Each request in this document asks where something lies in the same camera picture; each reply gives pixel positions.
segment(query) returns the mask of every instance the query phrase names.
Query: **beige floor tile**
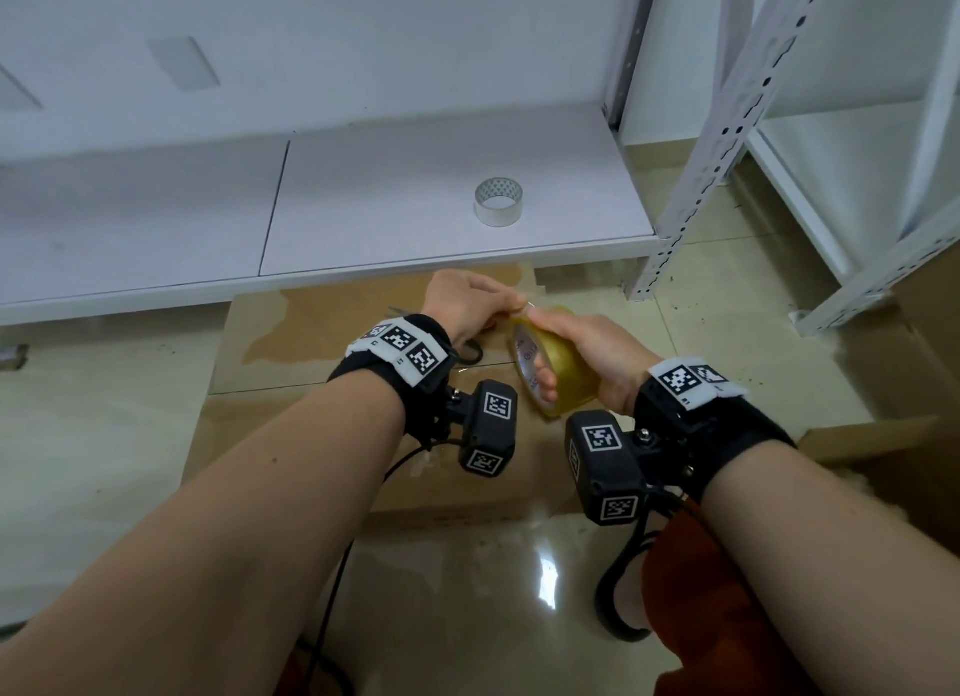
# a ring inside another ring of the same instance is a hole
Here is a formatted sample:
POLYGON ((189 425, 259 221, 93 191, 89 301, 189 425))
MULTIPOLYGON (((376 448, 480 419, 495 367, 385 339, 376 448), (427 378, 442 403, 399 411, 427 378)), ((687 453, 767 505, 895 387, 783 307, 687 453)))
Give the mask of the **beige floor tile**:
POLYGON ((576 314, 606 314, 658 355, 672 357, 676 350, 657 302, 629 302, 620 289, 620 280, 633 262, 539 268, 536 281, 546 287, 547 305, 563 305, 576 314))
POLYGON ((568 515, 361 541, 326 652, 366 696, 652 693, 677 658, 614 640, 593 609, 628 534, 568 515))
POLYGON ((836 361, 834 334, 801 338, 787 314, 836 282, 806 238, 775 235, 685 245, 655 290, 681 355, 738 382, 791 435, 873 419, 836 361))
POLYGON ((176 490, 228 305, 0 328, 0 622, 33 615, 176 490))
MULTIPOLYGON (((652 219, 660 217, 683 171, 683 168, 657 168, 634 173, 640 198, 652 219)), ((721 186, 697 214, 683 242, 724 241, 798 231, 796 221, 782 202, 777 206, 764 206, 764 210, 768 207, 773 210, 759 213, 755 205, 740 200, 733 186, 721 186)))

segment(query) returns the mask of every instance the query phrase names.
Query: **scissors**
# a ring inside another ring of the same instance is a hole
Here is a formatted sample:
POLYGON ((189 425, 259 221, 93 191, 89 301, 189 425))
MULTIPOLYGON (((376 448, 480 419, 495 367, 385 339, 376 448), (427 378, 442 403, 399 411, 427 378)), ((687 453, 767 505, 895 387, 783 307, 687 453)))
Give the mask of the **scissors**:
MULTIPOLYGON (((388 314, 396 314, 397 316, 408 316, 410 314, 415 314, 416 312, 408 312, 405 309, 400 307, 387 307, 388 314)), ((460 362, 466 365, 479 364, 483 360, 483 347, 480 346, 480 342, 476 339, 468 339, 463 343, 464 347, 468 347, 476 353, 473 357, 464 357, 462 354, 457 353, 457 357, 460 358, 460 362)))

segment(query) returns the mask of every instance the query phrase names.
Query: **hand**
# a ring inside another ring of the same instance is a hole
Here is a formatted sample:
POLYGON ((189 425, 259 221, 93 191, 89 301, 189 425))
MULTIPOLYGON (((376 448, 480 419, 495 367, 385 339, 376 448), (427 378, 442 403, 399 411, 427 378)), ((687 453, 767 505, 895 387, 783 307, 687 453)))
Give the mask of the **hand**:
POLYGON ((483 274, 445 268, 426 288, 422 314, 439 322, 458 350, 497 314, 519 312, 527 297, 483 274))
MULTIPOLYGON (((633 415, 647 372, 663 358, 644 347, 627 330, 603 314, 577 316, 567 312, 531 309, 527 315, 535 325, 569 339, 577 345, 583 360, 600 375, 600 402, 613 412, 633 415)), ((557 376, 537 356, 540 396, 547 402, 557 399, 557 376)))

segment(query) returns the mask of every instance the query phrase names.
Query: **white shelf panel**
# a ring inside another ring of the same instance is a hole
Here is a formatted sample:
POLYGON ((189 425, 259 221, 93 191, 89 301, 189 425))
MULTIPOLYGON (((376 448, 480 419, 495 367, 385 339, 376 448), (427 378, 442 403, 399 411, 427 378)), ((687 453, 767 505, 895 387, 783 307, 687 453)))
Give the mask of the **white shelf panel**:
POLYGON ((654 229, 596 104, 296 135, 262 274, 543 255, 654 229), (474 190, 506 176, 523 216, 490 228, 474 190))
POLYGON ((258 274, 285 138, 0 168, 0 304, 258 274))
MULTIPOLYGON (((804 198, 791 202, 790 191, 778 183, 776 173, 765 168, 768 177, 795 214, 807 204, 819 216, 822 223, 813 225, 828 229, 819 235, 832 234, 826 244, 842 247, 841 254, 824 257, 834 267, 842 265, 838 256, 845 254, 850 266, 846 277, 879 258, 899 239, 899 208, 921 107, 918 101, 883 104, 765 119, 757 127, 804 198)), ((953 112, 918 220, 932 216, 960 193, 956 168, 960 168, 960 113, 953 112)), ((806 228, 810 218, 802 215, 798 220, 806 228)))

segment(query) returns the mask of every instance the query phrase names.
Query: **forearm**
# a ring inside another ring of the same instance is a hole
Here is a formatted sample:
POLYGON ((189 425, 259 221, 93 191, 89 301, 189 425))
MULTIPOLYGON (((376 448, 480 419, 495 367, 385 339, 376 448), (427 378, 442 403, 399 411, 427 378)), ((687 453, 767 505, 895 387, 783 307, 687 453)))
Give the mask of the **forearm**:
POLYGON ((370 509, 403 421, 400 398, 366 370, 308 395, 150 514, 0 650, 0 690, 269 693, 370 509), (47 653, 57 653, 54 668, 47 653))
POLYGON ((960 560, 777 442, 706 489, 704 513, 776 629, 836 694, 960 689, 960 560))

